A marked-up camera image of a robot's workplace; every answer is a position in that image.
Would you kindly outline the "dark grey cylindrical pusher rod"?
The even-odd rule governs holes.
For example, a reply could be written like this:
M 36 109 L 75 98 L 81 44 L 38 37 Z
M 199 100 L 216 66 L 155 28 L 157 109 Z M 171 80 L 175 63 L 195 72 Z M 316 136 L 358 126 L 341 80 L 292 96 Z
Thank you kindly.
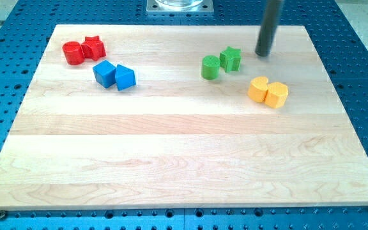
M 270 54 L 283 6 L 284 0 L 267 0 L 255 49 L 258 56 Z

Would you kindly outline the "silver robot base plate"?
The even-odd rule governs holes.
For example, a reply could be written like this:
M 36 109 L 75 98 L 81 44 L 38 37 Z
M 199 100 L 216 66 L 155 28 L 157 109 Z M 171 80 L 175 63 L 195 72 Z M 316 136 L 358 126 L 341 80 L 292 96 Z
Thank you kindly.
M 213 13 L 213 0 L 147 0 L 146 12 L 163 13 Z

